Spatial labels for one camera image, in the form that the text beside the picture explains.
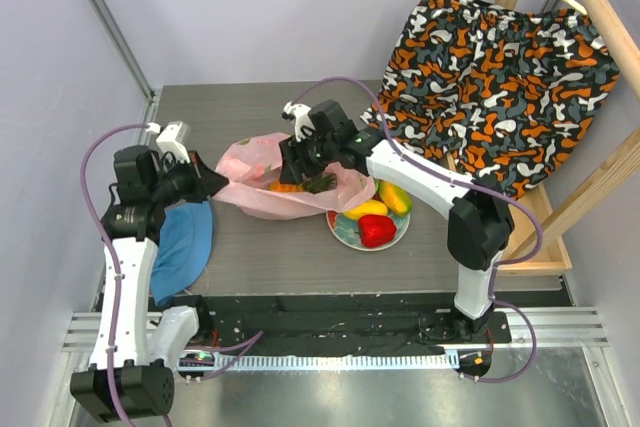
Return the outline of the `orange fake pineapple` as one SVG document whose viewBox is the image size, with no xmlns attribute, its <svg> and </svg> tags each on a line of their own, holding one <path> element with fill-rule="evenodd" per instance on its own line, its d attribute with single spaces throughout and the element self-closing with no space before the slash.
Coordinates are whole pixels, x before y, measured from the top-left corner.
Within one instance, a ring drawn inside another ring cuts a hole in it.
<svg viewBox="0 0 640 427">
<path fill-rule="evenodd" d="M 279 193 L 310 193 L 319 194 L 335 189 L 337 177 L 333 173 L 320 174 L 316 177 L 306 179 L 300 184 L 285 184 L 276 180 L 267 186 L 267 190 Z"/>
</svg>

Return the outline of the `pink plastic bag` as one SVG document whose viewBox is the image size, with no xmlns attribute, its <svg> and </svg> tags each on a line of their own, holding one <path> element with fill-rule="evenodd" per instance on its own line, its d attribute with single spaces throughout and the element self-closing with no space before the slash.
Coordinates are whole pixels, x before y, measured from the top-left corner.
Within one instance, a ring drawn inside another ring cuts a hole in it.
<svg viewBox="0 0 640 427">
<path fill-rule="evenodd" d="M 320 193 L 271 191 L 269 185 L 279 179 L 282 168 L 279 142 L 287 138 L 284 133 L 272 133 L 233 143 L 215 168 L 229 179 L 229 184 L 213 199 L 234 205 L 254 217 L 292 220 L 327 211 L 345 212 L 374 196 L 373 179 L 338 163 L 325 170 L 326 174 L 335 176 L 336 186 L 330 190 Z"/>
</svg>

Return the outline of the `blue bucket hat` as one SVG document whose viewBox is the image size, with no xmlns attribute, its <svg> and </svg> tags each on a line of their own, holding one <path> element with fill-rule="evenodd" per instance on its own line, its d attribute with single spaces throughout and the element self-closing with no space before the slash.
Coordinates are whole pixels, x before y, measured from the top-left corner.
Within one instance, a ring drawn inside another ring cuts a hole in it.
<svg viewBox="0 0 640 427">
<path fill-rule="evenodd" d="M 213 235 L 213 211 L 208 201 L 184 203 L 166 212 L 150 281 L 158 307 L 167 306 L 204 272 Z"/>
</svg>

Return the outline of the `red teal floral plate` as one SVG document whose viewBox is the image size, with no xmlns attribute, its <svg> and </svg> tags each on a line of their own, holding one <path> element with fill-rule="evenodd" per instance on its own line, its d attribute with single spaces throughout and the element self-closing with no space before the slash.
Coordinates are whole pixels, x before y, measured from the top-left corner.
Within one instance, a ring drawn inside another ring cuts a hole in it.
<svg viewBox="0 0 640 427">
<path fill-rule="evenodd" d="M 343 214 L 335 211 L 327 212 L 325 218 L 330 232 L 340 243 L 357 251 L 376 252 L 386 250 L 402 239 L 409 228 L 411 214 L 407 214 L 402 217 L 391 213 L 389 218 L 394 222 L 396 227 L 396 234 L 394 238 L 386 244 L 372 248 L 366 247 L 361 243 L 360 235 L 358 233 L 358 224 L 356 221 L 350 220 Z"/>
</svg>

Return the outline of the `yellow orange fake mango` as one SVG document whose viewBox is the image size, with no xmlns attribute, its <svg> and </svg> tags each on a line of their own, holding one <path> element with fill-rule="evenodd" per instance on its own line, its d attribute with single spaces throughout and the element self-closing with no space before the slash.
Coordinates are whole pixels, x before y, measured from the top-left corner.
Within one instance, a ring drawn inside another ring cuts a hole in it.
<svg viewBox="0 0 640 427">
<path fill-rule="evenodd" d="M 370 199 L 358 207 L 343 212 L 343 215 L 350 220 L 358 221 L 367 215 L 387 216 L 388 212 L 389 209 L 383 202 Z"/>
</svg>

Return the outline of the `green orange fake papaya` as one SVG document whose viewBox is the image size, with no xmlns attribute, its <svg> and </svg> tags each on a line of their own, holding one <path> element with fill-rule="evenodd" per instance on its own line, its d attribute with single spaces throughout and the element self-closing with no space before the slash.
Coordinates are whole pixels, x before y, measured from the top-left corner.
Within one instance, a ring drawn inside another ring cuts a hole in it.
<svg viewBox="0 0 640 427">
<path fill-rule="evenodd" d="M 400 187 L 387 182 L 379 181 L 378 197 L 396 216 L 404 217 L 413 208 L 410 196 Z"/>
</svg>

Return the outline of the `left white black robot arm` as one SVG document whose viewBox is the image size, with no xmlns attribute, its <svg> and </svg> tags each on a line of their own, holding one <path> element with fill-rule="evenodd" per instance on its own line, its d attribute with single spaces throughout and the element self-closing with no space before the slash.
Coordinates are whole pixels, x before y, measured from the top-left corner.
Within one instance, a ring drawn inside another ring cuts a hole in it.
<svg viewBox="0 0 640 427">
<path fill-rule="evenodd" d="M 71 377 L 75 400 L 98 422 L 165 416 L 189 343 L 213 332 L 206 303 L 183 297 L 209 260 L 211 195 L 228 183 L 179 141 L 115 153 L 105 244 L 102 318 L 89 367 Z"/>
</svg>

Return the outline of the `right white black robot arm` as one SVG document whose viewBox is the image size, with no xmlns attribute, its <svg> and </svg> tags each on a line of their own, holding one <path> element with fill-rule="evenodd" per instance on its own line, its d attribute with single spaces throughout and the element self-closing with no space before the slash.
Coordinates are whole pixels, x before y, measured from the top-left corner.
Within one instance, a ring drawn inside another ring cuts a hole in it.
<svg viewBox="0 0 640 427">
<path fill-rule="evenodd" d="M 403 189 L 447 221 L 447 249 L 458 264 L 449 323 L 462 341 L 483 335 L 493 311 L 492 270 L 514 229 L 509 208 L 494 185 L 468 182 L 388 140 L 380 129 L 358 129 L 333 100 L 315 107 L 287 103 L 282 117 L 294 133 L 279 144 L 281 182 L 299 184 L 337 163 Z"/>
</svg>

